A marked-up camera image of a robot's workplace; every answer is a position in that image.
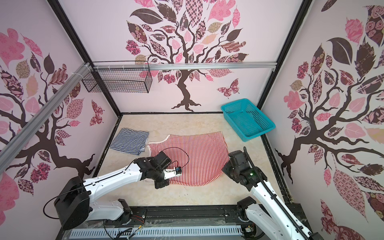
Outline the red white striped tank top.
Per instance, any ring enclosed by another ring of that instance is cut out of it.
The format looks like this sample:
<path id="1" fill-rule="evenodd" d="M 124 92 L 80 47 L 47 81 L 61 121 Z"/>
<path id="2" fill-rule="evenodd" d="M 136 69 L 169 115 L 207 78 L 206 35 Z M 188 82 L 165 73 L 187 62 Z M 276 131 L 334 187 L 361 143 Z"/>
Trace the red white striped tank top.
<path id="1" fill-rule="evenodd" d="M 152 157 L 163 151 L 172 163 L 167 167 L 181 167 L 182 175 L 170 179 L 171 185 L 200 187 L 222 174 L 229 161 L 228 146 L 222 132 L 201 135 L 168 135 L 161 142 L 151 142 L 148 149 Z"/>

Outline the blue white striped tank top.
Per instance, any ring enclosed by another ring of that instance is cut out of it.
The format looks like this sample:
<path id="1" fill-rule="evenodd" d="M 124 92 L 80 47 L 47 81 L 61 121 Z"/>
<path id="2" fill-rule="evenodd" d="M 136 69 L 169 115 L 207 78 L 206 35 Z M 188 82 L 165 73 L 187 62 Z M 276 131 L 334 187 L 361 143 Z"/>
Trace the blue white striped tank top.
<path id="1" fill-rule="evenodd" d="M 110 149 L 139 156 L 145 151 L 149 137 L 147 131 L 137 131 L 129 128 L 122 128 L 110 144 Z"/>

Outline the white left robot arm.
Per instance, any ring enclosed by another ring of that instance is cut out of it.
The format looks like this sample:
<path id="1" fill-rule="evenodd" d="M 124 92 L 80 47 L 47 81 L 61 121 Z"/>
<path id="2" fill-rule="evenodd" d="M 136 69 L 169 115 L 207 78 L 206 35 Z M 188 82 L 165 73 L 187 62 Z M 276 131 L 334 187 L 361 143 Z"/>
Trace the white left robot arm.
<path id="1" fill-rule="evenodd" d="M 71 230 L 87 221 L 119 219 L 128 212 L 126 202 L 102 203 L 99 198 L 145 179 L 154 180 L 156 189 L 166 187 L 170 183 L 166 168 L 171 162 L 164 152 L 160 152 L 155 157 L 135 159 L 128 166 L 99 177 L 70 179 L 54 201 L 62 229 Z"/>

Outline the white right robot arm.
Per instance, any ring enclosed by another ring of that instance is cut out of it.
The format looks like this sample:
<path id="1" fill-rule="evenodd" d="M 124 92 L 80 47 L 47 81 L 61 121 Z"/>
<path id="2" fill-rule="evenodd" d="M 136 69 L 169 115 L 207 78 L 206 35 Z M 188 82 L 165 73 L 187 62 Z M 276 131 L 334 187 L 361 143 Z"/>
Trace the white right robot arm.
<path id="1" fill-rule="evenodd" d="M 237 203 L 240 220 L 254 223 L 271 240 L 323 239 L 306 227 L 279 198 L 267 176 L 254 165 L 246 148 L 229 153 L 229 161 L 222 171 L 251 194 Z"/>

